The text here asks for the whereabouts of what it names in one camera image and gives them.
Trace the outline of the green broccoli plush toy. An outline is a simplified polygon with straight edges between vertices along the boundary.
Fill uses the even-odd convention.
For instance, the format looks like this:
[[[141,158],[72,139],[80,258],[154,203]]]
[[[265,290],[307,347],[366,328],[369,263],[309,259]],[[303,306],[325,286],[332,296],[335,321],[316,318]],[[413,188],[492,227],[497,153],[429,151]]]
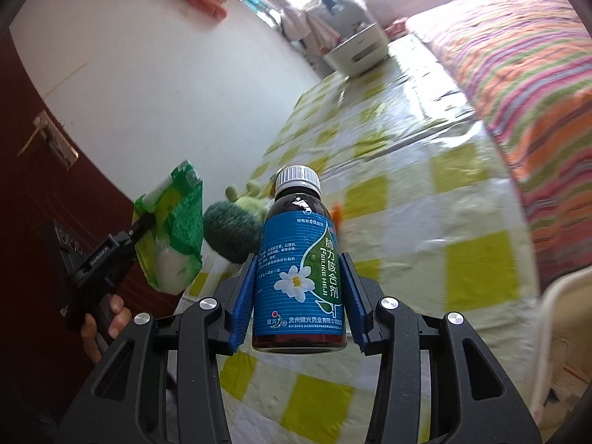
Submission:
[[[225,196],[206,209],[204,238],[212,250],[238,265],[258,252],[271,201],[258,181],[248,181],[242,194],[229,185]]]

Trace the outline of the cream plastic trash bin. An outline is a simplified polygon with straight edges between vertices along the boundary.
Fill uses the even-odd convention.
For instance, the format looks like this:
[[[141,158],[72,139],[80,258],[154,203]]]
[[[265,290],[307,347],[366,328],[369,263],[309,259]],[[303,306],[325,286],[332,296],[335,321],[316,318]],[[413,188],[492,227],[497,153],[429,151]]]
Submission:
[[[529,409],[548,430],[559,427],[591,385],[591,269],[550,284],[539,310]]]

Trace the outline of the green plastic snack bag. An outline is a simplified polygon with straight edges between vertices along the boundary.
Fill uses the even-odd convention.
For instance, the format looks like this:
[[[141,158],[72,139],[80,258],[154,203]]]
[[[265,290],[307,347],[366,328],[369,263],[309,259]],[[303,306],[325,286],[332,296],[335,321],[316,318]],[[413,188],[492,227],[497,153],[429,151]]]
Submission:
[[[134,202],[132,219],[146,215],[155,223],[135,251],[148,284],[164,294],[183,293],[203,266],[203,181],[190,161]]]

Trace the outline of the striped bed cover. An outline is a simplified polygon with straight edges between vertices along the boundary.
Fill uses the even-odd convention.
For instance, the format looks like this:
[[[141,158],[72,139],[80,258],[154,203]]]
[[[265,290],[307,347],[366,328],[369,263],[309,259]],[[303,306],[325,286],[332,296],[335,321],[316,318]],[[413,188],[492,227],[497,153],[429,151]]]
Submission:
[[[591,37],[568,0],[454,0],[406,20],[496,141],[542,287],[591,263]]]

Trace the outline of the blue label medicine bottle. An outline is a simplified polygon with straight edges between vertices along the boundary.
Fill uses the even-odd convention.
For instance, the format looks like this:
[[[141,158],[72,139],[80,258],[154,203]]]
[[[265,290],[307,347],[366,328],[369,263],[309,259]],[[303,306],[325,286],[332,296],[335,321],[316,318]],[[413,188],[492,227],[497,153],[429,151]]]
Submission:
[[[337,232],[306,165],[278,172],[257,256],[252,345],[318,354],[346,346]]]

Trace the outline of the white storage caddy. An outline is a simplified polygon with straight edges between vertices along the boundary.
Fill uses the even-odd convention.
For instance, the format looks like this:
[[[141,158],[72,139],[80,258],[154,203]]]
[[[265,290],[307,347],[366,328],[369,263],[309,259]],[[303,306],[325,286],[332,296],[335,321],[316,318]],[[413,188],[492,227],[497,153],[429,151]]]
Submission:
[[[323,59],[336,72],[354,77],[388,56],[389,39],[377,23],[372,23],[337,45]]]

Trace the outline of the dark red door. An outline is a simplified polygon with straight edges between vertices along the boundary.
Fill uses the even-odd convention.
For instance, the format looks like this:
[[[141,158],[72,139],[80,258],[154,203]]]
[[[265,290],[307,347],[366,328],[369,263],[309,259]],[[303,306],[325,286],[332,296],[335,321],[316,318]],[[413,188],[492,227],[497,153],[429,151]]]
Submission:
[[[1,39],[1,440],[52,443],[94,366],[59,311],[69,284],[54,226],[85,253],[131,225],[132,203],[81,155],[66,168],[40,135],[48,108],[11,35]]]

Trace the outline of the white appliance by window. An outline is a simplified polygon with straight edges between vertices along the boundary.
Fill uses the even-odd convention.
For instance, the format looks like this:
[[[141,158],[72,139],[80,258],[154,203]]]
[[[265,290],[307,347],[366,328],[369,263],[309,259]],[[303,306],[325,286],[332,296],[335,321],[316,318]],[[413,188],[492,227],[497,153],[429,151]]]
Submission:
[[[363,0],[333,0],[331,9],[321,0],[311,0],[304,6],[304,10],[330,26],[342,39],[351,37],[376,22]]]

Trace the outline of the orange peel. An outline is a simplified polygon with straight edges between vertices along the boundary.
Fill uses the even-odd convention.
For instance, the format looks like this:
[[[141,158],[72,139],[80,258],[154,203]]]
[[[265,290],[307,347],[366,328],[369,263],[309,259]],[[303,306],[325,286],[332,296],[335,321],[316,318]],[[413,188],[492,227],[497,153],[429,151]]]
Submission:
[[[330,213],[331,222],[333,222],[335,233],[337,233],[337,235],[339,235],[340,231],[342,229],[342,224],[343,224],[342,205],[340,205],[339,202],[334,202],[329,213]]]

